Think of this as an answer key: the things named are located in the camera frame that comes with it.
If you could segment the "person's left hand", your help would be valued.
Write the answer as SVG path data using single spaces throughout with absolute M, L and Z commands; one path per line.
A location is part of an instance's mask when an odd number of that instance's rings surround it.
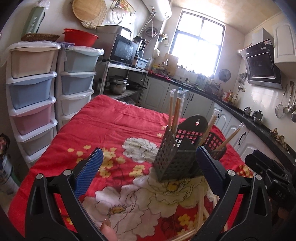
M 109 241 L 118 241 L 117 235 L 115 231 L 111 228 L 111 222 L 108 218 L 106 218 L 100 226 L 101 233 L 109 240 Z

